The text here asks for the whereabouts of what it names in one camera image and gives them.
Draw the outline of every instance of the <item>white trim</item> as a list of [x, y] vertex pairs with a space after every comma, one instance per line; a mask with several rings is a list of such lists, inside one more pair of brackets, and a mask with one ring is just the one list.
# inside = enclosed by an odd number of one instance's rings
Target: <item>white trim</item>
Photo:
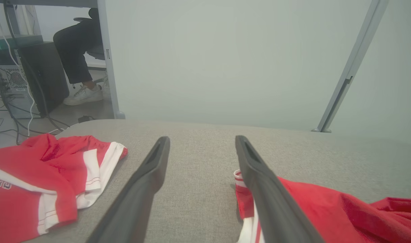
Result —
[[87, 168], [85, 191], [101, 188], [99, 162], [97, 161], [97, 149], [85, 151], [83, 154], [83, 159], [85, 167]]
[[[258, 229], [258, 224], [259, 224], [259, 216], [258, 216], [258, 210], [256, 209], [256, 203], [255, 200], [253, 200], [253, 227], [252, 227], [252, 237], [250, 238], [251, 243], [255, 243], [256, 241], [256, 234], [257, 229]], [[260, 236], [259, 236], [259, 243], [265, 243], [264, 241], [264, 234], [262, 233], [262, 228], [260, 228]]]
[[0, 180], [5, 181], [7, 183], [11, 183], [12, 185], [19, 186], [20, 188], [26, 189], [31, 192], [41, 192], [47, 194], [57, 194], [56, 191], [46, 190], [39, 188], [37, 186], [33, 186], [31, 184], [26, 183], [23, 180], [20, 180], [0, 169]]
[[237, 243], [250, 243], [252, 235], [253, 217], [247, 217], [243, 220], [243, 227], [241, 228], [240, 236]]
[[0, 169], [0, 180], [26, 189], [31, 192], [40, 192], [40, 200], [38, 205], [38, 219], [37, 232], [39, 234], [46, 234], [48, 229], [59, 223], [58, 215], [55, 207], [57, 201], [57, 192], [39, 188], [26, 183]]
[[241, 175], [241, 170], [240, 169], [234, 171], [234, 178], [236, 179], [235, 184], [237, 186], [247, 187], [246, 184], [244, 183], [244, 181], [238, 181], [237, 180], [237, 179], [241, 179], [241, 180], [243, 179], [243, 176]]
[[37, 232], [42, 235], [48, 233], [48, 229], [56, 225], [58, 220], [55, 202], [57, 195], [42, 193], [39, 200]]
[[76, 198], [78, 209], [88, 208], [96, 202], [111, 178], [114, 168], [120, 160], [120, 156], [123, 154], [124, 149], [125, 147], [120, 143], [112, 142], [111, 145], [109, 145], [102, 164], [100, 165], [101, 188], [78, 195]]

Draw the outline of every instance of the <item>metal pole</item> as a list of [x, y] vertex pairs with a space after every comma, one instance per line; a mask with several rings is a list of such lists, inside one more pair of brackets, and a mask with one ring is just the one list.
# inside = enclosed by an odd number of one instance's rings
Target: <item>metal pole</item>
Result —
[[378, 26], [380, 25], [388, 3], [389, 0], [372, 0], [372, 3], [367, 10], [366, 17], [364, 18], [364, 22], [361, 25], [357, 40], [355, 41], [354, 47], [349, 55], [349, 59], [343, 69], [336, 89], [333, 92], [332, 98], [327, 105], [326, 111], [324, 112], [318, 127], [312, 131], [331, 132], [329, 126], [332, 123], [333, 118], [335, 117], [343, 101], [343, 98], [348, 92], [355, 74], [357, 74], [358, 68], [360, 67], [364, 55], [366, 54], [367, 49], [374, 38]]
[[18, 20], [16, 18], [15, 7], [13, 5], [7, 5], [7, 15], [9, 15], [10, 24], [14, 34], [21, 34], [19, 31]]
[[126, 119], [125, 114], [119, 109], [119, 100], [117, 97], [117, 88], [115, 86], [114, 68], [112, 64], [111, 44], [108, 29], [108, 17], [106, 15], [106, 0], [97, 0], [99, 6], [100, 30], [102, 32], [103, 49], [105, 53], [106, 72], [108, 82], [111, 87], [112, 110], [115, 119]]

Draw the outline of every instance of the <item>teal box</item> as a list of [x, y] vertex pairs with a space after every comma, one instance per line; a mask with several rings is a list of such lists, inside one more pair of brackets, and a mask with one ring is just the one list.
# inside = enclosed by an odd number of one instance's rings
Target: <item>teal box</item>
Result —
[[[43, 38], [41, 35], [18, 34], [15, 35], [15, 38], [19, 46], [29, 46], [33, 44], [43, 43]], [[11, 36], [6, 36], [6, 40], [9, 42], [11, 48], [17, 48]], [[7, 49], [7, 44], [4, 38], [0, 36], [0, 50], [4, 49]]]

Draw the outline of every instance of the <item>desk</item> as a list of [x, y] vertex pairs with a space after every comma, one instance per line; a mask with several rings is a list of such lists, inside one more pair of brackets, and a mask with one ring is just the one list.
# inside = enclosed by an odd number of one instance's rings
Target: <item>desk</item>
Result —
[[97, 8], [97, 0], [8, 0], [8, 4]]

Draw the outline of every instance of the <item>white cable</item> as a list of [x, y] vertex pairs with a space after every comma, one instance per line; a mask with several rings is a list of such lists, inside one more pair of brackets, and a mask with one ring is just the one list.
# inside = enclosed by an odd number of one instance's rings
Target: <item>white cable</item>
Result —
[[[10, 26], [12, 26], [12, 23], [10, 22], [10, 18], [6, 18], [6, 19], [9, 20]], [[19, 69], [19, 74], [21, 75], [21, 78], [27, 83], [28, 95], [30, 96], [31, 100], [33, 101], [33, 104], [31, 104], [31, 107], [30, 107], [30, 116], [31, 116], [31, 119], [30, 119], [30, 121], [28, 122], [28, 126], [27, 126], [28, 137], [29, 137], [29, 136], [30, 136], [30, 124], [31, 124], [31, 121], [33, 120], [33, 112], [32, 112], [32, 109], [33, 109], [33, 106], [34, 106], [34, 104], [35, 104], [35, 101], [34, 101], [33, 96], [32, 96], [31, 93], [30, 93], [30, 85], [28, 84], [27, 79], [22, 75], [21, 67], [19, 66], [19, 64], [17, 64], [17, 62], [15, 61], [15, 59], [14, 59], [14, 57], [13, 57], [13, 55], [12, 55], [12, 50], [10, 49], [9, 42], [7, 41], [6, 37], [4, 36], [4, 32], [3, 32], [3, 28], [2, 28], [2, 26], [1, 26], [1, 23], [0, 23], [0, 31], [1, 31], [1, 34], [3, 35], [4, 40], [6, 41], [7, 47], [9, 48], [10, 58], [12, 58], [12, 61], [15, 63], [15, 65], [17, 65], [17, 67], [18, 67], [18, 69]]]
[[58, 131], [58, 129], [52, 130], [52, 131], [48, 131], [47, 133], [53, 133], [55, 131]]

